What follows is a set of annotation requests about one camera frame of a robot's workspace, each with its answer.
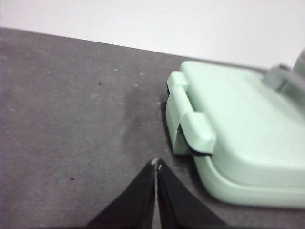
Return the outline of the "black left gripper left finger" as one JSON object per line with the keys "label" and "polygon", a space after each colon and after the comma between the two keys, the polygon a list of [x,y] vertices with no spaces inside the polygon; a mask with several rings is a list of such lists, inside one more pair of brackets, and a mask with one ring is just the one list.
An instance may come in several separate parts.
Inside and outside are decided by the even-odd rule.
{"label": "black left gripper left finger", "polygon": [[94,219],[91,229],[151,229],[155,204],[155,166],[150,160],[128,187]]}

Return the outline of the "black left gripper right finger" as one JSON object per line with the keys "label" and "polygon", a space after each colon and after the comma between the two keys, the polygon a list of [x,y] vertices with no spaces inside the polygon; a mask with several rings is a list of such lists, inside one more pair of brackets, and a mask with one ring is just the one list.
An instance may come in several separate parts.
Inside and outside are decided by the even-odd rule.
{"label": "black left gripper right finger", "polygon": [[226,223],[197,199],[160,159],[157,195],[163,229],[224,229]]}

